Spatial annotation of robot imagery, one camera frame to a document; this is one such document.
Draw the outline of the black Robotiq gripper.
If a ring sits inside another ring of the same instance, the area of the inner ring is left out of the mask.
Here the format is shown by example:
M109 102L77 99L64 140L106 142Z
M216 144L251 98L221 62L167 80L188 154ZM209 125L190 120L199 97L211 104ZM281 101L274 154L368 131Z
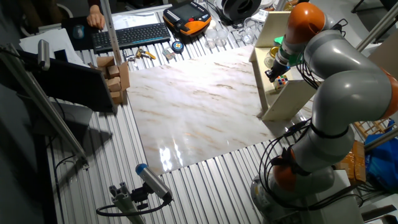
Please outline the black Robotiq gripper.
M286 73L289 70L289 66L284 61L275 58L272 70L265 71L265 74L271 83L275 82L275 80Z

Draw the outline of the operator bare hand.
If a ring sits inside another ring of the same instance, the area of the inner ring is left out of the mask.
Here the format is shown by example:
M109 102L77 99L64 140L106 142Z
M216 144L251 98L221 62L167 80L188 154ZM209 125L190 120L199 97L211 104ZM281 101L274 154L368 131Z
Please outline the operator bare hand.
M104 29L105 18L104 15L102 15L98 5L92 5L90 7L90 14L86 18L86 20L89 26L95 27L99 30Z

